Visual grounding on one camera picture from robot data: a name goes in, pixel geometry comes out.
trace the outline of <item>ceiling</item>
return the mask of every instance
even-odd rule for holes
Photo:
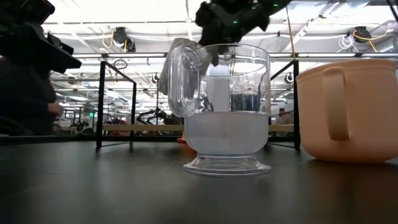
[[[193,21],[202,1],[50,0],[56,11],[46,20],[43,28],[46,33],[51,32],[61,38],[65,44],[72,46],[76,54],[123,53],[124,50],[114,44],[109,47],[110,34],[116,27],[126,27],[127,34],[136,43],[137,52],[168,52],[176,37],[199,40],[201,28]],[[288,10],[296,52],[373,52],[374,49],[369,42],[353,43],[351,36],[345,37],[347,32],[352,33],[357,26],[366,26],[373,38],[380,37],[372,41],[377,51],[398,52],[398,49],[394,48],[397,46],[397,24],[384,1],[333,2],[292,1],[290,3]],[[319,14],[323,14],[325,18],[320,19]],[[260,29],[254,29],[241,43],[255,45],[273,53],[291,52],[286,10],[271,17],[271,23],[265,33]],[[113,63],[116,59],[108,59],[108,62]],[[165,59],[150,58],[150,63],[147,63],[146,58],[124,58],[124,60],[128,66],[121,71],[137,82],[141,90],[137,95],[137,102],[140,103],[137,110],[143,112],[153,109],[156,102],[156,85],[152,83],[152,77],[160,73]],[[98,92],[95,91],[98,82],[94,80],[99,77],[100,60],[82,61],[83,65],[79,69],[52,75],[58,95],[67,102],[65,106],[98,101]],[[301,62],[300,71],[327,62],[327,60]],[[274,60],[271,64],[271,75],[285,65],[286,62]],[[292,72],[292,68],[273,80],[272,88],[290,88],[291,86],[284,81],[284,76],[289,72]],[[84,81],[66,82],[71,77]],[[115,103],[111,105],[115,113],[128,113],[131,108],[132,83],[122,82],[120,76],[109,71],[106,79],[111,81],[106,82],[105,87],[114,89],[107,93],[106,102]],[[143,91],[144,88],[148,89],[149,94]],[[273,91],[273,97],[277,98],[282,93],[285,92]],[[170,112],[166,103],[167,96],[159,94],[159,98],[160,102],[164,102],[163,109]]]

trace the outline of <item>metal pole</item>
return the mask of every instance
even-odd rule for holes
[[[131,105],[131,124],[136,122],[136,100],[137,100],[137,83],[132,83],[132,105]],[[130,132],[130,141],[134,140],[134,131]]]
[[[96,131],[97,151],[102,146],[102,120],[104,116],[104,92],[105,92],[105,65],[106,62],[102,61],[101,68],[99,70],[98,122],[97,122],[97,131]]]
[[[156,109],[159,108],[159,82],[156,83]],[[159,118],[156,117],[156,125],[159,124]]]
[[[81,108],[79,108],[79,124],[80,124],[80,119],[81,119]]]
[[[299,116],[299,99],[297,97],[297,82],[296,78],[299,75],[299,61],[298,60],[293,60],[293,87],[294,87],[294,92],[293,92],[293,107],[294,107],[294,148],[296,150],[300,150],[300,143],[301,143],[301,137],[300,137],[300,116]]]

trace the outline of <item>container handle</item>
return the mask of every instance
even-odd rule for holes
[[[345,74],[341,67],[327,68],[322,72],[326,121],[329,137],[334,141],[350,139],[345,100]]]
[[[171,51],[168,70],[169,106],[175,116],[192,116],[200,106],[198,90],[201,67],[195,50],[179,46]]]

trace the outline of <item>table surface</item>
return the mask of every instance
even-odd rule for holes
[[[398,223],[398,160],[347,165],[267,146],[255,177],[183,171],[185,144],[0,147],[1,223]]]

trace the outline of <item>ceiling fixture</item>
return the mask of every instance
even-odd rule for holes
[[[366,26],[355,27],[354,40],[357,43],[363,44],[372,39],[371,33],[366,29]]]
[[[113,32],[113,41],[116,46],[123,48],[125,52],[135,52],[136,43],[127,36],[125,27],[117,27]]]
[[[289,74],[287,74],[286,76],[285,76],[285,82],[287,83],[287,84],[291,84],[292,82],[293,82],[293,74],[291,73],[291,72],[289,72]]]
[[[158,80],[159,80],[159,76],[157,75],[157,73],[155,73],[155,75],[152,76],[152,83],[156,84],[158,82]]]

